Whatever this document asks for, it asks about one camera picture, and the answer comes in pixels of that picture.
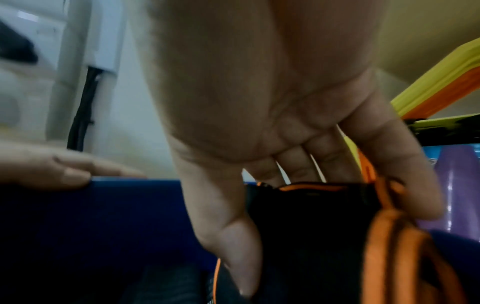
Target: black cable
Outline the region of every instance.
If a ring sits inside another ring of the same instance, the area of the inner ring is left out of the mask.
[[[102,79],[103,70],[94,67],[88,67],[85,86],[83,88],[80,106],[76,112],[75,118],[68,135],[67,148],[71,150],[83,151],[85,135],[92,122],[92,104],[97,93],[98,85]]]

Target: hand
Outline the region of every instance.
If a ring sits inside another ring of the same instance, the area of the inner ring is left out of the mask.
[[[71,190],[87,186],[92,176],[145,178],[135,169],[77,151],[0,142],[0,184]]]
[[[443,204],[421,147],[382,98],[372,62],[382,0],[129,0],[133,32],[203,246],[245,296],[262,268],[242,169],[274,186],[361,182],[339,127],[379,174],[406,183],[403,208]]]

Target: ceiling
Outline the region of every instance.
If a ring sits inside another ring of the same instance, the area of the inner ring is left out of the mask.
[[[390,0],[379,65],[413,82],[463,43],[480,37],[480,0]]]

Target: purple object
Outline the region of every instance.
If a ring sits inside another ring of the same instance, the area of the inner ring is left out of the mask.
[[[419,221],[420,227],[480,241],[480,161],[474,148],[442,147],[435,171],[446,199],[445,216],[437,221]]]

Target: finger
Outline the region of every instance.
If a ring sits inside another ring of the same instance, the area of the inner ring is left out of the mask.
[[[304,144],[312,154],[327,182],[360,183],[362,172],[338,127]]]
[[[89,172],[63,166],[52,157],[41,163],[31,160],[16,170],[13,183],[39,190],[72,190],[87,186],[91,178]]]
[[[93,176],[118,176],[146,178],[139,170],[112,161],[96,158],[90,154],[71,150],[57,150],[56,157],[65,166],[90,172]]]
[[[285,185],[282,172],[280,171],[277,161],[273,157],[266,157],[249,162],[245,164],[244,167],[257,182],[267,183],[273,187]]]
[[[283,151],[275,159],[292,183],[322,181],[312,157],[302,146]]]
[[[242,295],[251,297],[260,284],[262,243],[246,211],[241,165],[212,158],[175,156],[185,203],[200,243],[228,266]]]
[[[379,174],[405,183],[409,195],[402,204],[406,211],[424,219],[443,214],[443,198],[432,166],[413,134],[379,92],[367,98],[340,127]]]

